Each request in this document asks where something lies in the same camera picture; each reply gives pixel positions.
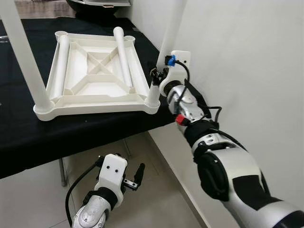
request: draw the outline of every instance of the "black tablecloth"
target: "black tablecloth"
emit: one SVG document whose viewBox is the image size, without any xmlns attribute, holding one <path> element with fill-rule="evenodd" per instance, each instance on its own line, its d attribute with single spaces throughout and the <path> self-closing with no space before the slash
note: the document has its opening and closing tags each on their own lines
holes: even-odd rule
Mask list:
<svg viewBox="0 0 304 228">
<path fill-rule="evenodd" d="M 54 32 L 113 35 L 121 26 L 125 35 L 136 38 L 135 48 L 148 78 L 149 61 L 156 62 L 158 50 L 127 19 L 100 23 L 81 19 L 25 19 L 23 25 L 45 85 L 54 56 Z M 5 34 L 0 24 L 0 36 Z M 58 116 L 40 121 L 34 102 L 9 43 L 0 43 L 0 178 L 55 159 L 107 144 L 174 121 L 161 97 L 157 114 L 144 112 Z"/>
</svg>

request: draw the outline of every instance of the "metal table leg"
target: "metal table leg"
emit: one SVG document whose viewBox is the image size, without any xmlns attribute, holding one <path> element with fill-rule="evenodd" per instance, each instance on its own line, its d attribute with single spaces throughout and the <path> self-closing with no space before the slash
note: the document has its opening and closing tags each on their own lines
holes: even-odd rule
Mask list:
<svg viewBox="0 0 304 228">
<path fill-rule="evenodd" d="M 60 168 L 60 175 L 61 175 L 61 186 L 65 187 L 67 185 L 67 180 L 66 180 L 66 176 L 65 176 L 65 168 L 63 166 L 63 159 L 59 158 L 59 168 Z"/>
</svg>

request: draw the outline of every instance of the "floor tile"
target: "floor tile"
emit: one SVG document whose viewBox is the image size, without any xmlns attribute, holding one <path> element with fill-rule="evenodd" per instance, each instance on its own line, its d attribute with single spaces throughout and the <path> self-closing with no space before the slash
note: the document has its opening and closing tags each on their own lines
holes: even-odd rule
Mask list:
<svg viewBox="0 0 304 228">
<path fill-rule="evenodd" d="M 123 204 L 115 208 L 106 223 L 107 228 L 133 227 L 200 227 L 178 187 L 166 173 L 163 164 L 157 159 L 155 150 L 151 147 L 144 134 L 131 136 L 126 139 L 131 152 L 128 159 L 126 177 L 133 176 L 141 162 L 146 164 L 142 186 L 137 191 L 127 190 Z M 78 153 L 65 158 L 68 167 L 69 180 L 72 183 L 97 155 L 119 152 L 126 155 L 122 141 L 114 142 L 93 150 Z M 76 209 L 80 208 L 83 197 L 96 184 L 95 177 L 98 169 L 88 174 L 73 191 Z"/>
<path fill-rule="evenodd" d="M 51 228 L 70 228 L 70 225 L 68 223 L 68 220 L 62 221 L 54 226 L 52 226 Z"/>
<path fill-rule="evenodd" d="M 58 161 L 1 179 L 1 227 L 49 228 L 65 220 L 66 192 Z"/>
</svg>

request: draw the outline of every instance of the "wire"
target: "wire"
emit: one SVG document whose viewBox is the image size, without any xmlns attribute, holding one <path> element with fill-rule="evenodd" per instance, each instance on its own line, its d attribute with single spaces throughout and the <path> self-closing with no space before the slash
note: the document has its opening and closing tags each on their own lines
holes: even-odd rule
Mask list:
<svg viewBox="0 0 304 228">
<path fill-rule="evenodd" d="M 231 135 L 227 134 L 226 132 L 223 132 L 221 130 L 214 129 L 214 128 L 210 128 L 210 130 L 214 133 L 219 133 L 219 134 L 225 136 L 226 138 L 230 139 L 232 142 L 234 142 L 235 144 L 237 144 L 238 146 L 243 148 L 245 151 L 247 151 L 246 148 L 238 140 L 236 140 L 235 138 L 233 138 Z"/>
<path fill-rule="evenodd" d="M 201 117 L 201 120 L 204 119 L 205 117 L 207 117 L 208 114 L 204 114 L 202 117 Z"/>
<path fill-rule="evenodd" d="M 180 107 L 180 102 L 181 102 L 182 98 L 184 97 L 186 89 L 188 88 L 188 83 L 190 82 L 190 72 L 189 72 L 188 67 L 185 64 L 183 64 L 182 62 L 180 62 L 178 60 L 175 60 L 174 62 L 178 65 L 181 65 L 187 72 L 187 82 L 185 80 L 185 87 L 184 87 L 184 89 L 183 89 L 183 91 L 182 91 L 182 93 L 181 93 L 181 95 L 180 95 L 180 97 L 179 97 L 179 99 L 177 100 L 177 103 L 176 103 L 176 110 L 175 110 L 176 112 L 175 113 L 177 114 L 178 113 L 177 110 Z"/>
<path fill-rule="evenodd" d="M 189 72 L 188 67 L 185 64 L 183 64 L 182 62 L 180 62 L 178 60 L 175 60 L 174 62 L 178 65 L 181 65 L 187 72 L 187 81 L 185 81 L 185 87 L 184 87 L 184 89 L 183 89 L 183 91 L 182 91 L 182 93 L 181 93 L 181 95 L 180 95 L 180 97 L 179 97 L 179 99 L 177 100 L 177 103 L 176 103 L 176 109 L 178 109 L 179 106 L 180 106 L 180 102 L 181 102 L 182 98 L 184 97 L 184 94 L 185 94 L 185 92 L 188 88 L 188 83 L 190 83 L 190 72 Z M 219 113 L 220 113 L 220 111 L 222 111 L 222 107 L 220 107 L 220 106 L 213 106 L 213 107 L 206 106 L 206 108 L 208 108 L 208 109 L 218 109 L 217 113 L 215 114 L 215 119 L 214 119 L 214 121 L 217 123 L 218 120 L 219 120 L 219 118 L 218 118 Z"/>
<path fill-rule="evenodd" d="M 219 113 L 220 111 L 222 111 L 222 107 L 221 106 L 203 106 L 205 108 L 208 108 L 208 109 L 218 109 L 217 110 L 217 113 L 215 114 L 215 118 L 214 118 L 214 122 L 218 123 L 219 122 Z"/>
<path fill-rule="evenodd" d="M 76 179 L 76 181 L 72 184 L 72 186 L 70 187 L 70 189 L 68 190 L 68 192 L 66 194 L 66 216 L 67 216 L 67 220 L 70 224 L 70 227 L 72 227 L 72 223 L 73 223 L 71 214 L 70 214 L 70 210 L 68 208 L 68 200 L 70 198 L 71 192 L 74 189 L 74 187 L 84 178 L 84 176 L 86 176 L 95 167 L 96 167 L 96 163 L 94 163 L 94 165 L 89 167 L 83 174 L 81 174 L 80 177 L 78 177 Z"/>
</svg>

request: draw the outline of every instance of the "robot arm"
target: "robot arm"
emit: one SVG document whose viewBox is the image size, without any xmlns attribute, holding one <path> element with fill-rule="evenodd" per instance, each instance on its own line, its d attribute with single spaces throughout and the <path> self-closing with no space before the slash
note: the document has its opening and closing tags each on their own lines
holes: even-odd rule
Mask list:
<svg viewBox="0 0 304 228">
<path fill-rule="evenodd" d="M 304 212 L 270 195 L 254 158 L 218 123 L 205 119 L 203 110 L 184 83 L 174 62 L 189 64 L 190 54 L 173 51 L 160 80 L 160 92 L 188 141 L 197 163 L 201 187 L 220 200 L 241 228 L 304 228 Z"/>
</svg>

